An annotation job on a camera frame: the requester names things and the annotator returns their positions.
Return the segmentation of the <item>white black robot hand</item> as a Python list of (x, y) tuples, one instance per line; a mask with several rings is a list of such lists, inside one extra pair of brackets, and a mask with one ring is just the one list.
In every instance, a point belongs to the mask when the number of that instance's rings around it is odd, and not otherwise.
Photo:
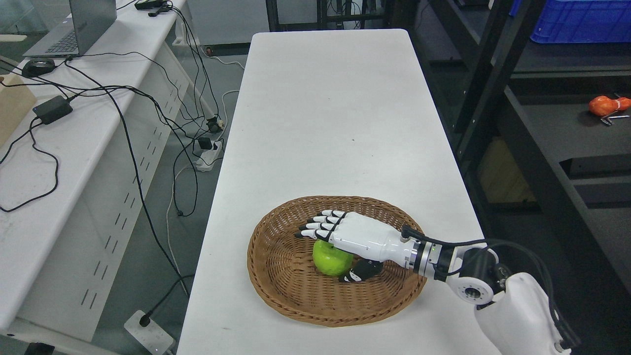
[(356, 212), (321, 211), (307, 224), (300, 225), (294, 236), (327, 241), (335, 248), (360, 256), (353, 268), (339, 276), (339, 281), (346, 283), (376, 276), (387, 260), (400, 267), (414, 268), (423, 251), (419, 242), (404, 238), (391, 225)]

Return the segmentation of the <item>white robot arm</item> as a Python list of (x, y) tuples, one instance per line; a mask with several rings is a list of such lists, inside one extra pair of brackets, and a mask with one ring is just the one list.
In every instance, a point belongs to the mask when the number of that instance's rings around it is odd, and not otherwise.
[[(401, 240), (414, 241), (409, 268), (445, 282), (460, 299), (473, 304), (480, 328), (503, 355), (568, 355), (581, 344), (559, 312), (550, 274), (534, 252), (508, 241), (433, 240), (408, 225)], [(522, 251), (539, 272), (539, 280), (511, 272), (493, 247)]]

